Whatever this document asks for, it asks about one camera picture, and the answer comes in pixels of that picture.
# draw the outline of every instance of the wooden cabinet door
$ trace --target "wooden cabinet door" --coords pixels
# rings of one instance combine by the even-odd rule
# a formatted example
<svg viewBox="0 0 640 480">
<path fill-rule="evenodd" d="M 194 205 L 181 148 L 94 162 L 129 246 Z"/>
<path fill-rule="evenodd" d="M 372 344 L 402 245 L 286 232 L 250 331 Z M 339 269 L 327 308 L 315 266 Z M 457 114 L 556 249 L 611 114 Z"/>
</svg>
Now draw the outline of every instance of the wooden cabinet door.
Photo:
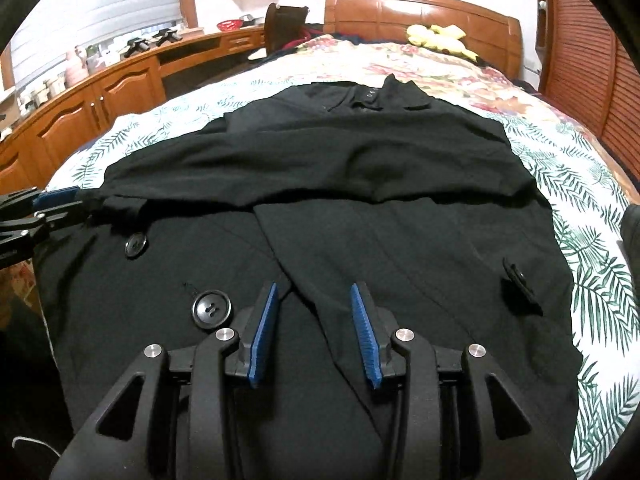
<svg viewBox="0 0 640 480">
<path fill-rule="evenodd" d="M 148 112 L 166 100 L 155 56 L 98 79 L 94 91 L 105 129 L 113 126 L 116 117 Z"/>
<path fill-rule="evenodd" d="M 11 193 L 29 187 L 43 187 L 46 181 L 24 149 L 24 141 L 15 139 L 0 153 L 0 194 Z"/>
<path fill-rule="evenodd" d="M 75 150 L 102 132 L 91 87 L 72 91 L 25 131 L 17 132 L 32 151 L 39 173 L 49 181 Z"/>
</svg>

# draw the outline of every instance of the wooden louvered door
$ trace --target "wooden louvered door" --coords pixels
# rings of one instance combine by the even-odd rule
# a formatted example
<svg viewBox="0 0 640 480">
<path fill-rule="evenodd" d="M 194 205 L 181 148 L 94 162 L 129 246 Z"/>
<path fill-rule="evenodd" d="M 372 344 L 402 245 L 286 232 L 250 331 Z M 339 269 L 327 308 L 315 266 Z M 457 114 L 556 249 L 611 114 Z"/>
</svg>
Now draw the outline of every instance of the wooden louvered door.
<svg viewBox="0 0 640 480">
<path fill-rule="evenodd" d="M 552 9 L 540 91 L 640 177 L 640 75 L 589 0 L 553 0 Z"/>
<path fill-rule="evenodd" d="M 640 75 L 616 40 L 616 71 L 600 142 L 640 178 Z"/>
</svg>

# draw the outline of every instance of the bed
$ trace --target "bed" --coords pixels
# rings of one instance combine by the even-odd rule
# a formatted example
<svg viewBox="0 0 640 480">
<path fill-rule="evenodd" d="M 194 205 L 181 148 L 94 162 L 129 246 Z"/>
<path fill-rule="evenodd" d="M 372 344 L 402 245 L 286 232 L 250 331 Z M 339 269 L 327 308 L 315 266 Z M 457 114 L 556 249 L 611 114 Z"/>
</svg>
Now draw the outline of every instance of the bed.
<svg viewBox="0 0 640 480">
<path fill-rule="evenodd" d="M 459 26 L 467 33 L 466 46 L 495 68 L 406 44 L 406 27 L 413 23 Z M 516 19 L 458 0 L 326 0 L 324 32 L 294 54 L 146 114 L 119 117 L 108 133 L 73 154 L 46 189 L 99 187 L 108 165 L 135 150 L 314 81 L 380 87 L 393 73 L 501 122 L 514 153 L 552 205 L 556 239 L 574 274 L 574 344 L 584 363 L 571 461 L 577 477 L 588 478 L 640 400 L 640 322 L 620 244 L 622 214 L 630 202 L 640 203 L 640 196 L 591 132 L 510 82 L 522 61 Z M 331 36 L 336 32 L 381 43 L 354 44 Z"/>
</svg>

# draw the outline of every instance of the yellow plush toy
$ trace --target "yellow plush toy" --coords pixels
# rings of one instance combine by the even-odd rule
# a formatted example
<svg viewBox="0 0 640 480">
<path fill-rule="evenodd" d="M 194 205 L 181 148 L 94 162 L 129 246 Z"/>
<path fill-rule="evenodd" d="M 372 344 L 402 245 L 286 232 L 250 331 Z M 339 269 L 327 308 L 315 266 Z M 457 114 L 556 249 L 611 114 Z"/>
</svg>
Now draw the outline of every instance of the yellow plush toy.
<svg viewBox="0 0 640 480">
<path fill-rule="evenodd" d="M 423 46 L 439 52 L 448 51 L 451 54 L 462 54 L 472 61 L 478 60 L 478 54 L 467 50 L 460 41 L 466 36 L 464 30 L 455 25 L 449 25 L 449 27 L 431 25 L 431 28 L 424 25 L 412 25 L 406 30 L 406 35 L 412 45 Z"/>
</svg>

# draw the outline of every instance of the drawer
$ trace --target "drawer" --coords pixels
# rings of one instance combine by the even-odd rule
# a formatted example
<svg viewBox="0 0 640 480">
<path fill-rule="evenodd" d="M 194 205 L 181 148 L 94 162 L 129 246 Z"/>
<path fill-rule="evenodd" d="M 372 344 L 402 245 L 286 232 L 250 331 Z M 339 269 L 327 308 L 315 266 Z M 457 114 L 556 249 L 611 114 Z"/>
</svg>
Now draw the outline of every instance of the drawer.
<svg viewBox="0 0 640 480">
<path fill-rule="evenodd" d="M 254 35 L 248 33 L 246 35 L 224 36 L 222 38 L 222 49 L 233 54 L 241 50 L 249 50 L 255 48 Z"/>
</svg>

